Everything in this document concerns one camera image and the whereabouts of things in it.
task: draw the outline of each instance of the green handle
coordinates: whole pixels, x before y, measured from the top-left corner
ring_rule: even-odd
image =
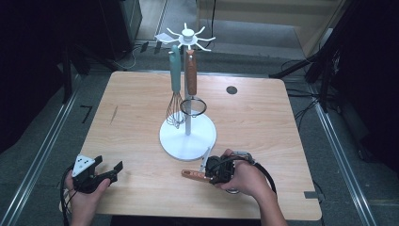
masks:
[[[180,58],[179,48],[176,45],[173,45],[171,51],[169,52],[169,63],[172,90],[173,92],[180,92],[182,60]]]

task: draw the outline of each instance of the white round base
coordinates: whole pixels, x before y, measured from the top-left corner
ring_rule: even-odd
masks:
[[[214,147],[216,129],[214,123],[205,115],[191,118],[191,133],[185,134],[185,123],[179,129],[164,121],[159,131],[162,147],[172,157],[182,161],[193,161]]]

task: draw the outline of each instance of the human hand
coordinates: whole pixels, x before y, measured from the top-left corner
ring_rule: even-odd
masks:
[[[72,171],[69,171],[68,176],[65,179],[65,185],[67,186],[71,197],[71,226],[91,224],[91,221],[94,219],[94,215],[96,214],[98,203],[110,183],[111,181],[109,179],[103,180],[98,185],[97,189],[90,194],[76,192],[73,189]]]
[[[230,156],[232,153],[232,150],[227,149],[223,155]],[[232,179],[226,184],[216,184],[216,187],[224,190],[235,188],[252,196],[255,200],[260,199],[264,194],[274,193],[264,175],[256,167],[244,160],[235,160],[234,165],[235,170]]]
[[[230,156],[232,150],[226,150],[223,155]],[[240,192],[252,196],[259,204],[261,211],[261,223],[263,226],[281,225],[286,226],[277,196],[270,188],[265,176],[256,167],[250,165],[245,160],[235,160],[234,175],[226,184],[216,184],[224,190],[238,189]]]

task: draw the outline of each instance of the tripod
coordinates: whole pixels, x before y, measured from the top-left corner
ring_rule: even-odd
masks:
[[[308,83],[314,83],[320,74],[323,74],[322,86],[320,88],[319,103],[323,110],[327,113],[327,92],[330,79],[335,74],[334,61],[337,58],[341,46],[343,45],[344,37],[350,35],[350,28],[356,25],[356,11],[359,9],[360,0],[352,0],[343,14],[341,20],[332,30],[326,43],[314,55],[299,61],[290,68],[280,72],[270,74],[270,78],[283,78],[284,76],[293,73],[309,64],[309,70],[305,75]]]

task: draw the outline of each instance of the copper handle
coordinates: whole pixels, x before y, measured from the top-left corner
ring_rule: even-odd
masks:
[[[197,61],[194,50],[187,50],[185,55],[185,71],[188,94],[197,95]]]
[[[182,176],[200,182],[209,182],[211,179],[205,176],[205,173],[190,169],[183,169]]]

